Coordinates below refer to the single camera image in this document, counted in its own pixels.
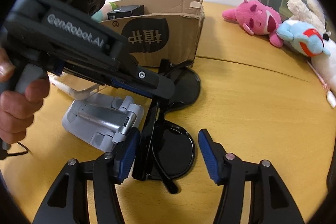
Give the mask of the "person left hand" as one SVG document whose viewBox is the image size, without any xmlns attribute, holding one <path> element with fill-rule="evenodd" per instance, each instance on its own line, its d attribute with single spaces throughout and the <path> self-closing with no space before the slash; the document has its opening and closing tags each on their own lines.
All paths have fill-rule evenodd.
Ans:
<svg viewBox="0 0 336 224">
<path fill-rule="evenodd" d="M 34 114 L 39 111 L 44 99 L 49 95 L 49 78 L 30 83 L 23 94 L 5 90 L 1 93 L 1 139 L 13 144 L 26 136 L 27 128 L 34 122 Z"/>
</svg>

